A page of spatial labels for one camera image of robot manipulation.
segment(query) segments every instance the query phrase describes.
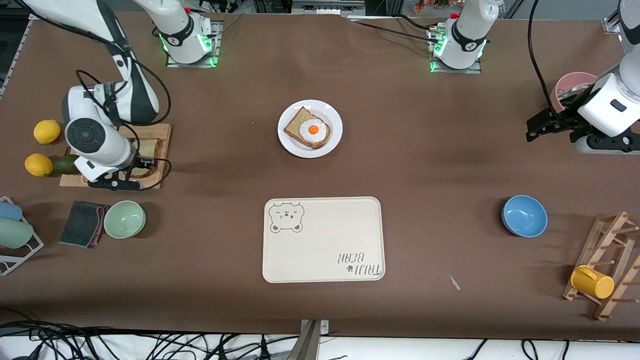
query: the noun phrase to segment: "yellow lemon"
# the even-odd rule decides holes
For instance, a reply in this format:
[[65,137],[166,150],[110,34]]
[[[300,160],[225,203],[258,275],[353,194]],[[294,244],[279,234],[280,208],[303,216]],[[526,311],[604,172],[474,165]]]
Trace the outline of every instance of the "yellow lemon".
[[43,154],[31,154],[24,160],[24,168],[33,176],[47,177],[53,172],[53,162]]
[[39,143],[52,143],[60,135],[60,125],[55,120],[43,120],[33,128],[33,137]]

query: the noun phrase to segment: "light green bowl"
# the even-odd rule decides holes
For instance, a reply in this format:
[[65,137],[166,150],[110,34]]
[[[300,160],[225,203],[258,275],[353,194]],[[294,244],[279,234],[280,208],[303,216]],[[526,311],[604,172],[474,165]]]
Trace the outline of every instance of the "light green bowl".
[[104,216],[104,230],[114,239],[136,236],[147,222],[145,211],[138,203],[125,200],[112,206]]

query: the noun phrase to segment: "folded cloth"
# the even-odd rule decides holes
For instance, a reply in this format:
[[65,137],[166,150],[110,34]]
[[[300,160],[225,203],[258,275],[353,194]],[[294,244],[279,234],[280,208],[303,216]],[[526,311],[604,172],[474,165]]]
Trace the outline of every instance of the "folded cloth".
[[106,205],[74,201],[59,242],[85,249],[90,245],[96,246],[106,210]]

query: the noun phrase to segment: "white paper scrap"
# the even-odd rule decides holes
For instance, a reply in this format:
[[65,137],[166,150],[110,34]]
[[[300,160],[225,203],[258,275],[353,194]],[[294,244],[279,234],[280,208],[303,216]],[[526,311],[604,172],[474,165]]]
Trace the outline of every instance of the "white paper scrap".
[[458,285],[458,283],[453,279],[453,276],[451,276],[451,274],[449,274],[449,277],[451,278],[451,282],[453,282],[453,286],[455,286],[456,289],[458,289],[458,291],[460,291],[460,285]]

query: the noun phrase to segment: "fried egg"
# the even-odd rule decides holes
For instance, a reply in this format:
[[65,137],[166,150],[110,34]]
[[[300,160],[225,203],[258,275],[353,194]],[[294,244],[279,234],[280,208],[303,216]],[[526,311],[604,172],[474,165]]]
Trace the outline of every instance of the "fried egg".
[[300,126],[300,136],[310,143],[323,141],[326,133],[326,124],[319,119],[309,119]]

